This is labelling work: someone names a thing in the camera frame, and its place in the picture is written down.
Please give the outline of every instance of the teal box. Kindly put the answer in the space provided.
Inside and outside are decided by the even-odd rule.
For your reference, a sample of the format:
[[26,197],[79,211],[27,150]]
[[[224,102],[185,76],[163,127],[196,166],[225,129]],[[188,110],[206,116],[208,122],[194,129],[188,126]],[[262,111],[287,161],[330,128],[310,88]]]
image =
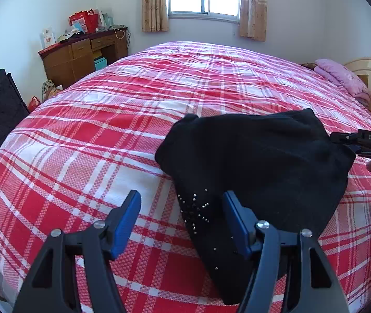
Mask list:
[[107,60],[101,56],[94,60],[94,66],[96,67],[96,71],[101,70],[104,67],[107,67]]

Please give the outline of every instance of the blue gripper pad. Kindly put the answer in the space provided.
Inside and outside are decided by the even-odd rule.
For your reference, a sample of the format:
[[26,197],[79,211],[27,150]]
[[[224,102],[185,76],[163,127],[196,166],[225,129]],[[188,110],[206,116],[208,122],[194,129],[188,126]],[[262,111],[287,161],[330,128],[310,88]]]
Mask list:
[[251,209],[240,204],[233,191],[224,193],[222,204],[238,253],[248,260],[252,254],[250,246],[256,241],[255,224],[258,219]]
[[110,254],[116,259],[123,253],[131,236],[133,226],[138,218],[141,198],[138,191],[130,191],[122,206],[110,211],[106,223],[108,242],[112,244]]

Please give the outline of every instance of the beige curtain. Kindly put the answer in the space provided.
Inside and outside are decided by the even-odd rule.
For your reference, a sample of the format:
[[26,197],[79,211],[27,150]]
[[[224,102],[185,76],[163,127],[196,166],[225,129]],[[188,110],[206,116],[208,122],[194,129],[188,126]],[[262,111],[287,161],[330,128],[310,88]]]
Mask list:
[[239,35],[258,41],[266,39],[267,0],[241,0]]
[[142,0],[142,31],[168,31],[168,1]]

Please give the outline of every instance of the checkered blanket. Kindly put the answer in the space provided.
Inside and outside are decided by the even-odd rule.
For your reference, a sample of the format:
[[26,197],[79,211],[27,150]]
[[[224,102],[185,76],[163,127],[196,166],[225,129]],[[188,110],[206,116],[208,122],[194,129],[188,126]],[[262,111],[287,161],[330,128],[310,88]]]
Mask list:
[[[297,64],[238,48],[168,43],[82,79],[38,107],[0,149],[0,290],[15,300],[53,228],[83,230],[137,189],[140,215],[125,252],[111,263],[126,310],[234,312],[199,260],[172,180],[154,153],[187,113],[264,115],[307,107],[328,132],[371,130],[371,113],[344,90]],[[356,159],[320,238],[351,312],[371,298],[365,163]],[[82,308],[91,312],[83,259],[76,263]],[[279,312],[283,293],[280,280],[272,312]]]

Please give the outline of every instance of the red box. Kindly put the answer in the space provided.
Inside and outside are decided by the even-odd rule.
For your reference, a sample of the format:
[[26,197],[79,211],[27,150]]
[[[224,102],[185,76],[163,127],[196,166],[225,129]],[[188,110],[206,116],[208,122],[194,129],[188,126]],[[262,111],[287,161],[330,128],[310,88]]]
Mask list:
[[89,11],[79,11],[70,16],[70,25],[78,22],[86,34],[95,33],[98,26],[98,17],[99,15],[94,14],[92,9]]

